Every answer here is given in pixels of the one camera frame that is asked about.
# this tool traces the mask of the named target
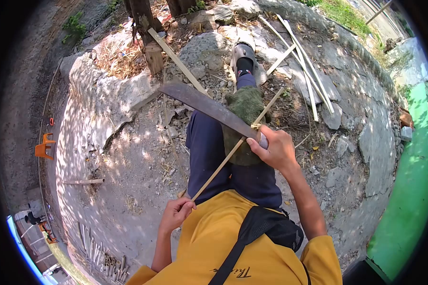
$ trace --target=black crossbody bag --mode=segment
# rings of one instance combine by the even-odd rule
[[[304,235],[302,229],[288,218],[288,214],[285,211],[284,213],[285,215],[259,206],[253,206],[241,224],[238,240],[211,279],[211,282],[209,282],[209,285],[223,284],[233,270],[245,246],[262,234],[266,234],[275,244],[291,248],[294,252],[297,252],[301,247]],[[303,267],[308,276],[308,284],[311,285],[308,270],[304,264]]]

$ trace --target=tree trunk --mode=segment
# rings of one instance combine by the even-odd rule
[[[147,65],[152,75],[159,73],[163,68],[161,48],[154,41],[154,38],[147,32],[150,28],[153,28],[154,30],[156,29],[149,0],[124,0],[125,3],[127,1],[129,1],[131,13],[135,20],[136,31],[140,34],[143,40]]]
[[[173,18],[187,13],[190,7],[197,5],[197,0],[166,0],[166,2]]]

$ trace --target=hand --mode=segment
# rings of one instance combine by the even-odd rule
[[[261,125],[260,132],[268,139],[267,150],[258,145],[257,141],[252,138],[247,138],[246,141],[261,160],[280,172],[298,166],[295,158],[295,146],[290,134],[283,130],[274,131],[265,125]]]
[[[187,197],[168,201],[161,217],[159,232],[169,234],[177,227],[180,227],[190,215],[192,209],[197,209],[197,206]]]

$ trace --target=black sock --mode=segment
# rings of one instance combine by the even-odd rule
[[[236,62],[236,67],[238,68],[238,77],[244,74],[252,74],[252,67],[254,66],[254,62],[247,57],[241,57]]]

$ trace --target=machete blade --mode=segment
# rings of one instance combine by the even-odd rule
[[[259,140],[258,132],[220,103],[180,82],[165,83],[158,90],[234,129],[246,138]]]

